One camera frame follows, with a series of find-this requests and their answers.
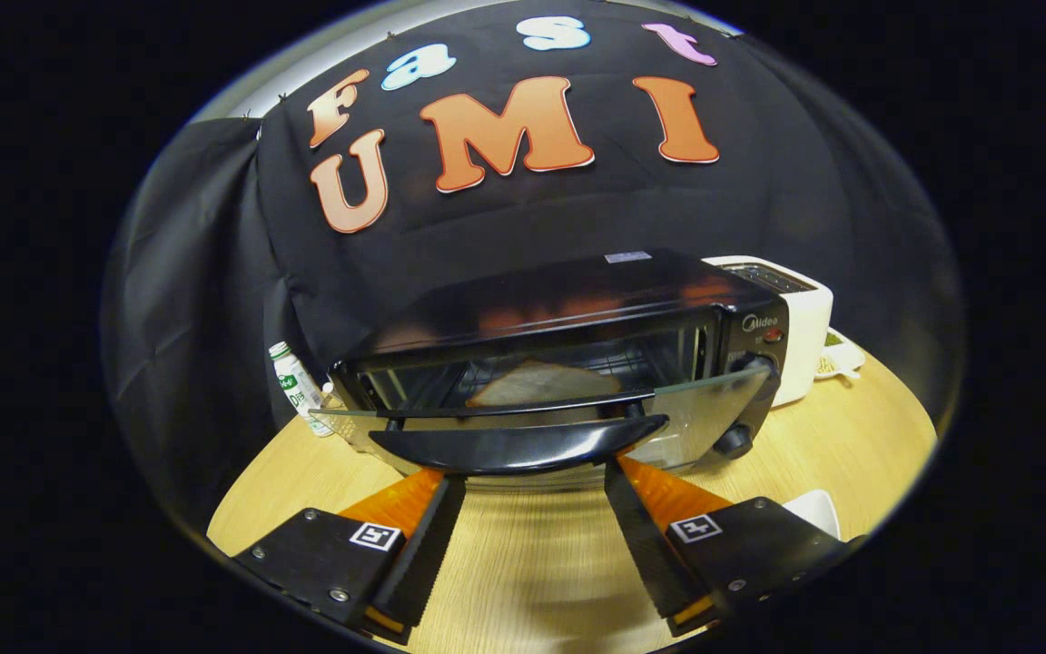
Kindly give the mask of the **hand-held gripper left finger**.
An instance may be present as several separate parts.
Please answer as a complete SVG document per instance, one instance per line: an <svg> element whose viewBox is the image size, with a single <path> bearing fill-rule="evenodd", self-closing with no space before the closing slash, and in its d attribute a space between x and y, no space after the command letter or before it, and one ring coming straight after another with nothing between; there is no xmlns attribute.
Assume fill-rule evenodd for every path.
<svg viewBox="0 0 1046 654"><path fill-rule="evenodd" d="M467 480L419 471L338 513L304 508L234 559L333 625L406 645L435 587Z"/></svg>

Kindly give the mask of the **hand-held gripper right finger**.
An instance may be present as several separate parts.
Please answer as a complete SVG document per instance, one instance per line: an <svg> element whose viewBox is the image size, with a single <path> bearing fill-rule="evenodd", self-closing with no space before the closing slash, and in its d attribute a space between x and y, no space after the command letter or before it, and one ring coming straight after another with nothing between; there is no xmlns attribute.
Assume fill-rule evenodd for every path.
<svg viewBox="0 0 1046 654"><path fill-rule="evenodd" d="M605 494L672 636L742 621L851 554L780 502L732 502L627 456L606 463Z"/></svg>

